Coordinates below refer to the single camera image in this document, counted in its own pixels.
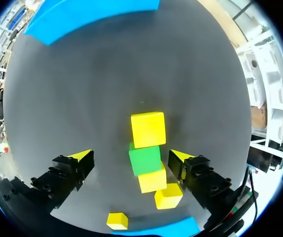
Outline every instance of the green cube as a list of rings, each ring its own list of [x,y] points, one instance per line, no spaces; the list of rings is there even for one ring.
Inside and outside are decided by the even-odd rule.
[[[130,144],[129,156],[135,176],[148,174],[161,169],[161,158],[159,146],[135,149]]]

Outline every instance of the gray surface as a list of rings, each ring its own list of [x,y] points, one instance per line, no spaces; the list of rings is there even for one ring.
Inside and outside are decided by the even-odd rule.
[[[209,213],[186,192],[179,206],[157,210],[141,194],[128,157],[130,115],[163,111],[169,149],[203,154],[238,187],[251,136],[250,107],[236,53],[214,18],[194,0],[162,0],[157,12],[108,18],[50,47],[19,36],[4,92],[7,135],[25,180],[59,154],[94,149],[94,170],[52,215],[108,233],[109,212],[130,230]]]

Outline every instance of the yellow cube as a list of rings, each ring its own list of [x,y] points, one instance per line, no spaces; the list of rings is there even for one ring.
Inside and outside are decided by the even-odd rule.
[[[106,224],[112,230],[127,230],[128,229],[128,218],[123,212],[110,213],[108,215]]]
[[[186,159],[189,159],[190,157],[196,157],[196,156],[192,156],[189,155],[187,153],[183,153],[183,152],[178,152],[176,150],[171,150],[183,163]]]
[[[167,188],[167,174],[163,163],[161,162],[161,169],[148,174],[141,174],[138,176],[138,181],[141,187],[141,193],[150,193],[153,191]]]
[[[155,202],[157,209],[176,208],[183,197],[178,184],[167,184],[167,188],[156,191]]]
[[[135,148],[166,143],[165,118],[162,112],[132,115],[131,122]]]

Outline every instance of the screw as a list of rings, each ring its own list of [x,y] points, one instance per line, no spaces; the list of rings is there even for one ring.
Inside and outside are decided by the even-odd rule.
[[[51,189],[50,189],[50,187],[49,187],[48,184],[45,184],[45,185],[43,186],[43,189],[46,190],[46,191],[48,191],[48,192],[51,191]]]
[[[3,198],[3,200],[5,200],[5,201],[8,201],[8,200],[10,199],[9,195],[6,195],[6,194],[5,194],[5,195],[3,195],[3,197],[2,197],[2,198]]]
[[[12,194],[16,195],[18,192],[15,189],[11,189],[10,191]]]
[[[213,186],[212,186],[212,191],[217,191],[217,190],[218,190],[218,187],[215,186],[215,185],[213,185]]]
[[[197,171],[197,172],[195,172],[195,175],[196,176],[200,176],[202,174],[202,172],[201,171]]]

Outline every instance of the stacked blocks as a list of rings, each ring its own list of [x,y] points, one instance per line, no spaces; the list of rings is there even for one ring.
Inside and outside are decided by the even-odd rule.
[[[138,181],[142,194],[165,189],[167,187],[167,174],[163,163],[161,163],[160,170],[139,175]]]
[[[127,230],[128,229],[128,218],[123,212],[110,213],[108,215],[106,224],[112,230]]]
[[[138,176],[141,193],[167,186],[166,169],[161,162],[159,145],[166,143],[165,119],[162,112],[131,116],[133,140],[129,156],[134,175]]]
[[[161,169],[159,146],[135,149],[131,143],[129,156],[135,176],[155,172]]]
[[[175,208],[183,197],[178,184],[167,184],[164,190],[158,190],[155,194],[157,209]]]

